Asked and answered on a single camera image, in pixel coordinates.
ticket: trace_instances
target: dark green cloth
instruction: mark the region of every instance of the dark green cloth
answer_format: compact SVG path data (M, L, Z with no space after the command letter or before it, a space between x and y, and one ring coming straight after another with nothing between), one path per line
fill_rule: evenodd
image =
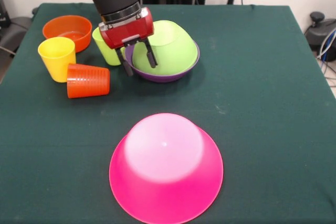
M78 63L111 69L105 97L67 98L37 47L43 25L91 4L43 4L0 86L0 223L138 223L115 201L110 158L142 118L185 116L217 143L220 194L192 223L335 223L336 102L289 7L151 6L181 25L201 59L156 84L108 66L97 46Z

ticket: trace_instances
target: lime green cup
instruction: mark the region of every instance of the lime green cup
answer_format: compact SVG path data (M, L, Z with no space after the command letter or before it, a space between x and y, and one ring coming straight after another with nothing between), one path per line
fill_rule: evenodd
M198 56L197 46L190 35L178 24L160 20L154 22L154 34L148 37L158 62L152 68L143 42L135 44L133 64L145 73L170 76L190 68Z
M109 46L105 43L105 41L101 37L99 27L97 27L93 31L92 37L95 40L107 64L112 65L112 66L120 65L120 60L118 59L117 52L114 49L109 48Z

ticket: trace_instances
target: upside-down pink bowl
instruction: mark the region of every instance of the upside-down pink bowl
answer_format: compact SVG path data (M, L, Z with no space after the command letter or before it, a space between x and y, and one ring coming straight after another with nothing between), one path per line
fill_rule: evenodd
M120 206L145 223L184 223L215 200L224 167L212 138L188 119L155 114L115 149L110 186Z

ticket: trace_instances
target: yellow cup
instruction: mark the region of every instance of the yellow cup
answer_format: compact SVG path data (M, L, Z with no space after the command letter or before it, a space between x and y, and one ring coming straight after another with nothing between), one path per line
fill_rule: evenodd
M118 59L117 52L114 49L109 48L109 46L105 43L105 41L101 37L99 27L97 27L93 31L92 37L95 40L107 64L112 65L112 66L118 66L121 64L120 60Z
M38 53L52 79L67 82L68 65L76 64L75 43L69 38L54 37L43 41Z

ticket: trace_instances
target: bowl rim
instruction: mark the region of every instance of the bowl rim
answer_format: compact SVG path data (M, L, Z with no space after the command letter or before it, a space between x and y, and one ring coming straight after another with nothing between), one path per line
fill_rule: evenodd
M153 76L153 77L162 77L162 78L179 76L179 75L181 75L181 74L183 74L183 73L186 73L186 72L190 71L192 68L194 68L194 66L195 66L195 65L198 63L198 61L199 61L199 58L200 58L199 46L198 46L198 44L196 43L196 41L193 41L193 42L195 43L196 48L197 48L197 58L196 58L196 61L194 62L194 64L192 64L192 65L191 65L189 68L187 68L186 70L183 70L182 72L179 72L179 73L176 73L176 74L168 74L168 75L151 74L151 73L143 72L143 71L139 70L138 68L136 68L136 67L133 65L133 61L132 61L132 59L133 59L133 49L134 49L134 46L133 46L133 45L132 45L132 46L128 46L128 47L125 48L125 59L126 59L127 63L131 66L132 69L134 69L135 71L137 71L137 72L139 72L139 73L141 73L141 74L146 74L146 75L148 75L148 76ZM130 50L132 50L132 52L130 53L130 54L132 54L132 55L131 55L131 62L129 62L129 60L128 60L127 56L126 56L126 54L128 54L128 51L130 51Z
M58 16L56 18L53 18L51 20L49 20L47 23L44 24L43 26L43 29L42 29L42 33L43 33L43 36L46 38L46 39L51 39L51 38L55 38L55 37L62 37L62 36L54 36L54 37L47 37L46 34L45 34L45 29L46 29L46 26L47 25L50 25L51 22L54 22L55 20L58 20L60 18L66 18L66 17L76 17L76 18L80 18L82 20L85 20L89 25L90 25L90 30L85 34L83 35L82 37L78 38L78 39L74 39L72 40L73 42L76 42L76 41L79 41L81 39L83 39L84 37L87 37L88 35L91 36L91 32L92 32L92 23L89 19L83 17L83 16L80 16L80 15L63 15L63 16Z

